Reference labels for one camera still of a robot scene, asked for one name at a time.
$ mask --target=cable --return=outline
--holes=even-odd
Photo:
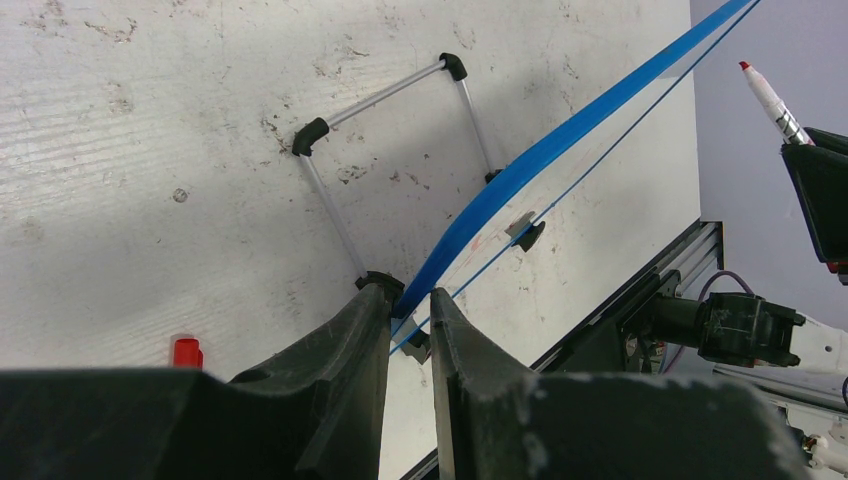
[[[707,298],[707,293],[709,293],[710,287],[713,286],[713,283],[715,283],[715,281],[719,278],[725,276],[736,280],[736,283],[738,283],[739,286],[742,287],[742,290],[745,290],[745,293],[748,293],[750,295],[754,294],[754,291],[751,290],[751,287],[748,286],[748,284],[745,283],[745,280],[742,280],[742,277],[740,277],[736,272],[731,272],[730,270],[719,270],[718,272],[713,274],[713,276],[710,277],[709,280],[707,280],[707,283],[704,284],[704,288],[701,289],[701,293],[698,295],[698,303],[703,302],[704,299]],[[680,348],[677,349],[677,352],[674,353],[674,357],[672,357],[671,361],[668,362],[668,366],[665,367],[665,370],[662,371],[663,374],[670,372],[671,369],[677,364],[677,362],[680,361],[680,358],[683,357],[684,350],[686,350],[686,347],[682,345],[680,346]],[[845,386],[848,387],[848,378],[846,378],[845,381]],[[843,400],[845,400],[845,405],[848,406],[848,398],[846,398],[844,393],[845,388],[843,388],[842,391],[842,398]]]

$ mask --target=black bracket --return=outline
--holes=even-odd
[[[465,77],[468,76],[468,72],[465,70],[465,65],[462,64],[462,60],[460,60],[456,55],[452,53],[443,53],[439,55],[439,60],[445,61],[445,66],[442,70],[449,71],[454,82],[464,80]]]
[[[536,240],[539,239],[539,236],[542,232],[545,231],[545,222],[540,222],[538,225],[531,225],[527,231],[524,232],[512,246],[519,246],[525,252],[529,252],[533,245],[536,244]]]
[[[492,183],[492,180],[494,180],[495,177],[497,177],[498,174],[501,173],[501,172],[503,172],[503,168],[499,168],[499,169],[495,170],[494,172],[487,173],[486,174],[486,185]]]
[[[420,365],[424,365],[433,354],[433,348],[430,346],[430,335],[418,330],[400,347],[400,350],[407,356],[414,358]]]
[[[366,285],[371,285],[372,283],[383,287],[383,292],[389,302],[391,302],[392,306],[394,306],[394,304],[400,299],[400,296],[403,295],[403,289],[406,287],[403,282],[388,273],[372,272],[371,270],[368,271],[368,276],[365,278],[357,278],[354,285],[356,285],[356,288],[362,290]]]
[[[327,122],[325,122],[323,118],[318,117],[315,120],[312,120],[294,135],[294,142],[292,142],[292,154],[298,157],[301,155],[311,157],[312,145],[315,145],[315,142],[321,140],[321,138],[328,133],[330,133],[330,126],[327,125]]]

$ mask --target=gray wall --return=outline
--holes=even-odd
[[[692,0],[693,24],[722,3]],[[848,287],[815,256],[779,133],[738,62],[765,75],[802,124],[848,134],[846,19],[842,0],[763,0],[695,72],[702,217],[725,222],[727,267],[767,299],[843,329]]]

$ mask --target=aluminum rod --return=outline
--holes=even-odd
[[[366,278],[368,276],[368,271],[365,270],[365,264],[362,263],[362,258],[359,257],[356,247],[353,246],[353,242],[350,240],[350,236],[348,236],[347,230],[339,216],[339,211],[336,209],[336,205],[333,204],[333,201],[330,200],[330,194],[327,193],[327,187],[324,186],[324,182],[322,182],[321,177],[318,176],[318,170],[315,170],[315,165],[312,164],[312,159],[306,155],[301,155],[300,160],[303,161],[303,166],[306,167],[306,171],[309,172],[309,176],[312,177],[312,183],[315,184],[315,188],[318,190],[318,195],[321,197],[321,201],[324,202],[324,208],[326,208],[327,213],[330,214],[330,219],[333,221],[336,231],[339,232],[339,237],[342,238],[342,243],[347,249],[347,253],[350,255],[350,259],[356,267],[356,273],[359,274],[359,278]]]
[[[465,104],[465,108],[471,115],[471,123],[474,125],[474,133],[477,135],[477,142],[480,143],[480,149],[483,150],[483,159],[486,161],[486,168],[489,169],[489,173],[495,173],[495,167],[492,165],[492,155],[489,153],[486,141],[483,140],[480,121],[477,119],[477,113],[474,111],[474,104],[471,103],[471,94],[468,92],[468,85],[465,84],[465,79],[456,82],[456,88],[459,90],[459,96],[462,97],[462,103]]]
[[[680,270],[680,267],[682,267],[690,258],[692,258],[695,252],[699,248],[701,248],[705,243],[718,243],[720,241],[720,238],[712,238],[713,234],[716,233],[717,228],[718,226],[713,223],[708,223],[705,226],[701,227],[695,240],[692,241],[692,243],[690,243],[689,245],[687,245],[686,248],[684,248],[674,259],[672,259],[668,263],[668,265],[665,265],[662,268],[660,276],[664,277],[665,274],[670,272],[671,270]]]
[[[392,95],[394,95],[397,92],[403,90],[404,88],[412,85],[413,83],[421,80],[422,78],[424,78],[424,77],[426,77],[426,76],[428,76],[432,73],[438,72],[439,70],[442,70],[444,68],[445,68],[445,61],[439,60],[438,63],[434,63],[433,65],[430,65],[429,67],[425,68],[424,70],[420,70],[416,73],[413,73],[412,75],[404,78],[403,80],[399,81],[398,83],[377,92],[376,94],[356,103],[352,107],[348,107],[348,108],[342,110],[341,112],[333,115],[332,117],[326,119],[325,121],[327,122],[327,125],[330,128],[333,128],[336,125],[344,122],[348,118],[350,118],[350,117],[356,115],[357,113],[365,110],[366,108],[373,107],[378,102],[381,102],[381,101],[391,97]]]
[[[704,271],[709,268],[710,263],[715,263],[718,266],[718,245],[713,245],[712,248],[704,255],[700,262],[693,267],[683,278],[683,282],[677,287],[677,292],[681,295],[689,289],[695,280],[701,276]]]

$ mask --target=black plastic corner connector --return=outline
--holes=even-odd
[[[390,299],[392,305],[397,303],[400,299],[400,296],[403,295],[403,289],[405,285],[400,280],[395,277],[389,275],[388,273],[383,272],[373,272],[371,270],[368,271],[368,276],[365,278],[357,278],[354,284],[356,288],[362,290],[366,285],[370,285],[372,283],[376,283],[383,287],[386,298]]]
[[[536,244],[536,240],[539,239],[539,235],[545,231],[545,222],[541,222],[538,225],[533,225],[524,232],[524,235],[521,236],[518,240],[515,241],[512,246],[518,245],[525,252],[530,251],[533,248],[533,245]]]
[[[495,177],[497,177],[498,174],[501,173],[501,172],[503,172],[503,169],[499,168],[499,169],[495,170],[494,172],[487,173],[486,177],[485,177],[486,178],[486,185],[492,183],[492,180],[494,180]]]
[[[327,122],[323,118],[318,117],[312,120],[294,135],[292,153],[298,157],[301,155],[311,157],[312,145],[328,133],[330,133],[330,126],[327,125]]]
[[[439,60],[445,61],[445,66],[442,70],[449,71],[454,82],[464,80],[465,77],[468,76],[468,72],[465,71],[465,65],[462,64],[462,60],[460,60],[456,55],[452,53],[443,53],[439,55]]]

